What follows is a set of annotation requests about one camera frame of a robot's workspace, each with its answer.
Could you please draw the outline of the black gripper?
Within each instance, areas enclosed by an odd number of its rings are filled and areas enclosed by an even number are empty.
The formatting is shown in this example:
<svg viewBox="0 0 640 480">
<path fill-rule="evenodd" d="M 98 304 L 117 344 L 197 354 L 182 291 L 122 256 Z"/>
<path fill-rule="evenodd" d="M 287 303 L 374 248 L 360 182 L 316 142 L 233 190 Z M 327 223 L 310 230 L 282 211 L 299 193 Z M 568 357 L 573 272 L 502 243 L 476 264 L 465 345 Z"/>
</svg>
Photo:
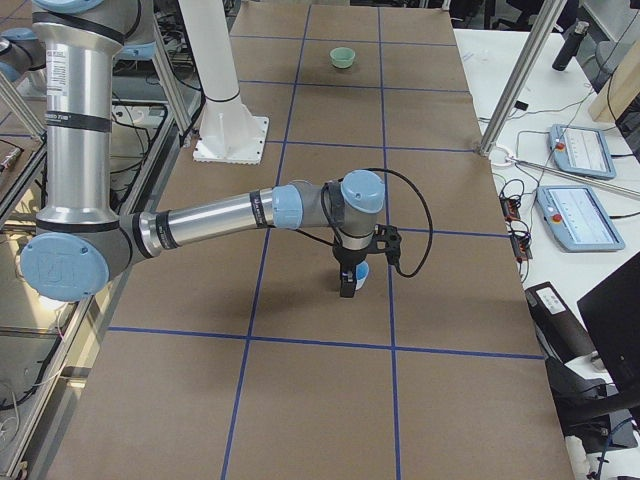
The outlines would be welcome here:
<svg viewBox="0 0 640 480">
<path fill-rule="evenodd" d="M 334 243 L 332 253 L 340 265 L 340 291 L 342 298 L 353 298 L 356 292 L 356 266 L 368 255 L 369 247 L 352 250 L 344 245 Z"/>
</svg>

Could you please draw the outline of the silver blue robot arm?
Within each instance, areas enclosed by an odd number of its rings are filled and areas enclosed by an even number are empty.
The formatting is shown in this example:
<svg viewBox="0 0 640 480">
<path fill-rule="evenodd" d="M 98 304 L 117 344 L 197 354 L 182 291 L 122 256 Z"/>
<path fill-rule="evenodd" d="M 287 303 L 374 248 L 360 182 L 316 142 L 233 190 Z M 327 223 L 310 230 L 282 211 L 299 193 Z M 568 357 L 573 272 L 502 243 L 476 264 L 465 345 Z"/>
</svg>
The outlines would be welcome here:
<svg viewBox="0 0 640 480">
<path fill-rule="evenodd" d="M 116 214 L 110 205 L 112 69 L 118 53 L 152 51 L 149 1 L 37 1 L 33 27 L 46 47 L 48 197 L 20 257 L 39 294 L 90 297 L 125 269 L 165 250 L 252 229 L 327 227 L 340 265 L 340 293 L 352 297 L 357 268 L 380 251 L 382 179 L 355 170 L 321 186 L 297 181 L 210 204 L 159 213 Z"/>
</svg>

